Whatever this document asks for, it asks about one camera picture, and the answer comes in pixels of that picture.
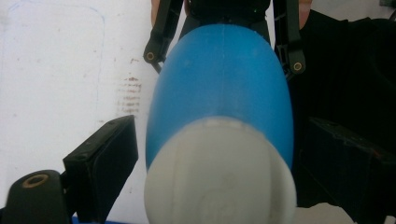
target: black mechanical part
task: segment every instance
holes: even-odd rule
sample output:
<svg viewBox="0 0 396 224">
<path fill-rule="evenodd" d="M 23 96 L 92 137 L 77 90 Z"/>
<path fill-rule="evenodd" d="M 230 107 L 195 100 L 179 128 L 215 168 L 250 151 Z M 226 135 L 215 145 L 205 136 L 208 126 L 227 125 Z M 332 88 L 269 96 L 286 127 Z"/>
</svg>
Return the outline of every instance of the black mechanical part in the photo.
<svg viewBox="0 0 396 224">
<path fill-rule="evenodd" d="M 134 116 L 113 119 L 64 158 L 69 215 L 105 223 L 138 159 Z"/>
<path fill-rule="evenodd" d="M 10 188 L 3 224 L 70 224 L 58 172 L 45 170 L 24 176 Z"/>
<path fill-rule="evenodd" d="M 299 27 L 298 0 L 274 1 L 275 52 L 286 79 L 305 71 L 305 56 Z"/>
<path fill-rule="evenodd" d="M 165 61 L 166 52 L 175 36 L 182 6 L 183 0 L 162 0 L 160 2 L 157 18 L 143 55 L 145 61 L 151 63 L 157 72 L 161 71 L 159 63 Z"/>
<path fill-rule="evenodd" d="M 64 158 L 65 172 L 45 170 L 15 182 L 3 224 L 105 223 L 138 159 L 134 116 L 113 119 Z"/>
</svg>

